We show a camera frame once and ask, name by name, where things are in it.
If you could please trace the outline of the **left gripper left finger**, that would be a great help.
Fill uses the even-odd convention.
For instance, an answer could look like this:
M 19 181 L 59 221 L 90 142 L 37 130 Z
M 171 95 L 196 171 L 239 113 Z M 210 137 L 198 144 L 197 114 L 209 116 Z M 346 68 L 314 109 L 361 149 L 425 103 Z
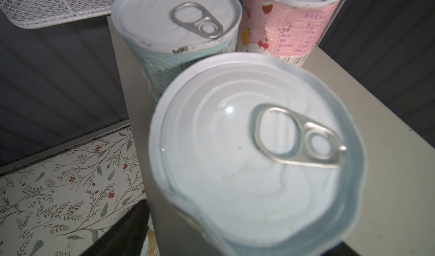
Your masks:
M 140 200 L 82 256 L 139 256 L 147 237 L 150 208 Z

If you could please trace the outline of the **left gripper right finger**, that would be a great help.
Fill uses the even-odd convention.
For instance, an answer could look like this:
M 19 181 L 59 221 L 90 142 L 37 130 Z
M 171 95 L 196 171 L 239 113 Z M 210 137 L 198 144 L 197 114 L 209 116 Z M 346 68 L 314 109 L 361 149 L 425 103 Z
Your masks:
M 321 254 L 321 256 L 360 256 L 357 252 L 355 252 L 351 247 L 349 247 L 346 243 L 341 242 L 336 247 L 326 251 Z

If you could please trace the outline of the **yellow green label can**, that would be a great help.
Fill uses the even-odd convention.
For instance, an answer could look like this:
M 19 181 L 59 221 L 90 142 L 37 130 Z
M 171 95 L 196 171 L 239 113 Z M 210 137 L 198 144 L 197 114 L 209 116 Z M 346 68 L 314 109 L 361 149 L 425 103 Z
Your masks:
M 148 153 L 165 199 L 225 256 L 319 256 L 360 215 L 368 159 L 351 114 L 273 56 L 220 54 L 181 72 Z

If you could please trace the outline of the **light blue label can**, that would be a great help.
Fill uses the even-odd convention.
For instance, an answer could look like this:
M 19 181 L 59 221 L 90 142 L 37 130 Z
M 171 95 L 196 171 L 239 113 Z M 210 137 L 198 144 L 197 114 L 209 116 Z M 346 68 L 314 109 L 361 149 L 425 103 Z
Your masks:
M 153 102 L 186 68 L 236 50 L 239 0 L 115 0 L 114 27 L 139 62 Z

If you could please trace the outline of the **pink label can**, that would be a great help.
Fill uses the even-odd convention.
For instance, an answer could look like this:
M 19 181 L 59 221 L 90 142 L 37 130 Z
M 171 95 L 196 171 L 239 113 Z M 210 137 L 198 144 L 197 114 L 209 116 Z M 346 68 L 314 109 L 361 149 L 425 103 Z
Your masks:
M 341 0 L 243 0 L 238 52 L 272 55 L 301 67 Z

